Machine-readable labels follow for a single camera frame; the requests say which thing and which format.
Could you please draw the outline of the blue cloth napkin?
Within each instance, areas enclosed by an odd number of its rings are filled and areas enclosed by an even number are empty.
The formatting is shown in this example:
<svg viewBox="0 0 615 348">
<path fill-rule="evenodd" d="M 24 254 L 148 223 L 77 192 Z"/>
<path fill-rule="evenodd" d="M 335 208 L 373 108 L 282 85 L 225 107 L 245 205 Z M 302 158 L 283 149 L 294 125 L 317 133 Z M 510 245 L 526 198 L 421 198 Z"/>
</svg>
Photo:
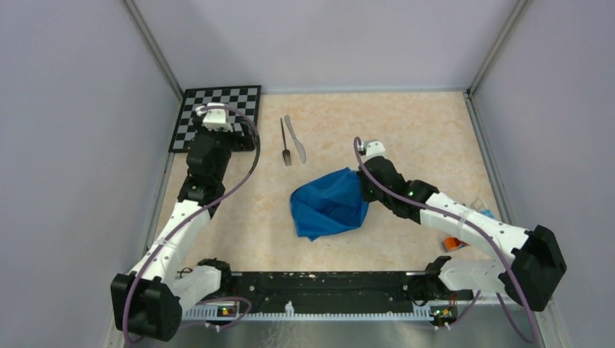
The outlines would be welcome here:
<svg viewBox="0 0 615 348">
<path fill-rule="evenodd" d="M 362 198 L 358 174 L 347 167 L 297 188 L 289 206 L 296 235 L 315 241 L 360 228 L 369 204 Z"/>
</svg>

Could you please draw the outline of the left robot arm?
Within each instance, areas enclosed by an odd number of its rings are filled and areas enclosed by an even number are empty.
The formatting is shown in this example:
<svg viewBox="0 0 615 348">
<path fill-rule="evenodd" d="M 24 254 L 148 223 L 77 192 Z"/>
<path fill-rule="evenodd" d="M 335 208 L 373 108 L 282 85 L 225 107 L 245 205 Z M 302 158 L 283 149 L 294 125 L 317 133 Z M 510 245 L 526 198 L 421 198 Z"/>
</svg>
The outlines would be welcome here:
<svg viewBox="0 0 615 348">
<path fill-rule="evenodd" d="M 214 266 L 198 266 L 182 279 L 176 279 L 176 271 L 220 203 L 254 173 L 261 141 L 256 130 L 249 135 L 255 145 L 251 167 L 233 188 L 227 189 L 223 179 L 234 136 L 204 130 L 192 141 L 186 159 L 187 175 L 169 220 L 142 259 L 127 273 L 118 273 L 111 283 L 115 325 L 127 344 L 145 338 L 169 341 L 178 332 L 187 309 L 209 294 L 219 300 L 230 295 L 233 281 Z"/>
</svg>

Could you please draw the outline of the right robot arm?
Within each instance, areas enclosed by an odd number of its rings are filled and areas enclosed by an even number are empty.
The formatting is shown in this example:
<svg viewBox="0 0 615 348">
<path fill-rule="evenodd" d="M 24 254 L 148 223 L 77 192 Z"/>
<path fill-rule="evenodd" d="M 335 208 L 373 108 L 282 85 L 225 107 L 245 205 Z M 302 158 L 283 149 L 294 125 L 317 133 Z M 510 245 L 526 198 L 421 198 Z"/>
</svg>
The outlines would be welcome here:
<svg viewBox="0 0 615 348">
<path fill-rule="evenodd" d="M 429 183 L 406 181 L 383 156 L 370 158 L 357 172 L 366 202 L 380 202 L 395 216 L 435 228 L 493 259 L 454 260 L 440 256 L 410 282 L 416 299 L 444 299 L 453 291 L 506 294 L 517 304 L 542 312 L 567 271 L 551 229 L 500 222 L 453 201 Z"/>
</svg>

